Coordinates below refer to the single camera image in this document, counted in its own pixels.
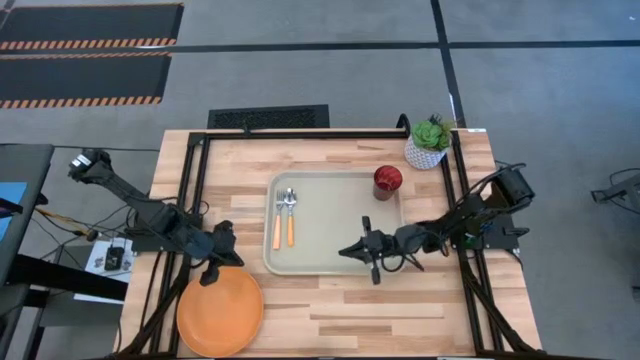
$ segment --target potted plant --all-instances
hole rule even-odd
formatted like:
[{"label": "potted plant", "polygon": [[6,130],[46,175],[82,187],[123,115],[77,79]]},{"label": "potted plant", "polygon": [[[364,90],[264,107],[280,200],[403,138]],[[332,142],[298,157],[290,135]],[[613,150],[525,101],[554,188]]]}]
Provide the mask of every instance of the potted plant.
[{"label": "potted plant", "polygon": [[440,115],[431,115],[411,129],[404,147],[404,157],[416,169],[430,169],[442,160],[451,145],[453,124],[443,122]]}]

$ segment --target black desk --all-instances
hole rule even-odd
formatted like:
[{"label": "black desk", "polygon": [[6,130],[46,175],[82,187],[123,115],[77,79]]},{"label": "black desk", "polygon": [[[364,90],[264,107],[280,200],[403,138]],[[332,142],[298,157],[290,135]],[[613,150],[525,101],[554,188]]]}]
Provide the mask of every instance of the black desk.
[{"label": "black desk", "polygon": [[[18,254],[33,210],[42,199],[53,150],[51,145],[0,145],[0,182],[27,183],[20,200],[23,212],[12,217],[0,241],[0,359],[9,349],[22,307],[43,309],[47,304],[49,292],[30,289],[30,285],[118,300],[126,294],[127,284],[121,281]],[[37,325],[41,337],[44,329]],[[35,352],[29,358],[35,358]]]}]

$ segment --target orange handle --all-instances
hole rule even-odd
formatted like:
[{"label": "orange handle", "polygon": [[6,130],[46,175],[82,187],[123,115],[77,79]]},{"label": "orange handle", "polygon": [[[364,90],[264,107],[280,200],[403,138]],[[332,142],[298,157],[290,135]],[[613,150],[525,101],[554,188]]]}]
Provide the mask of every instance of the orange handle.
[{"label": "orange handle", "polygon": [[287,221],[287,244],[293,247],[293,215],[289,215],[289,221]]},{"label": "orange handle", "polygon": [[276,216],[276,226],[273,230],[273,250],[280,249],[280,214]]}]

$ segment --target black floor mat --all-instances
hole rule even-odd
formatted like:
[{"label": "black floor mat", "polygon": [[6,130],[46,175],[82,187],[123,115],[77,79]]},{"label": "black floor mat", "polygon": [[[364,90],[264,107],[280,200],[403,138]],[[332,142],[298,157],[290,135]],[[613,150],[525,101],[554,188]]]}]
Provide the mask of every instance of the black floor mat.
[{"label": "black floor mat", "polygon": [[13,8],[0,29],[0,50],[173,45],[181,3]]},{"label": "black floor mat", "polygon": [[209,110],[209,129],[328,128],[329,105]]},{"label": "black floor mat", "polygon": [[0,108],[158,104],[170,63],[167,52],[0,57]]}]

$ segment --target fork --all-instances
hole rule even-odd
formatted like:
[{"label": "fork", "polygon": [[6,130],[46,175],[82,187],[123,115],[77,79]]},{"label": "fork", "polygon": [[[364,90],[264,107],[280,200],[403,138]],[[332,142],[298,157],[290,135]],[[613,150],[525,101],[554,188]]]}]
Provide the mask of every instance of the fork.
[{"label": "fork", "polygon": [[273,249],[274,250],[280,249],[280,238],[281,238],[280,223],[282,222],[280,220],[280,212],[284,207],[284,196],[285,196],[284,190],[278,190],[276,192],[276,223],[273,229]]},{"label": "fork", "polygon": [[293,247],[293,207],[297,201],[296,192],[292,188],[288,188],[284,202],[289,209],[289,219],[287,219],[287,244],[289,244],[289,247]]}]

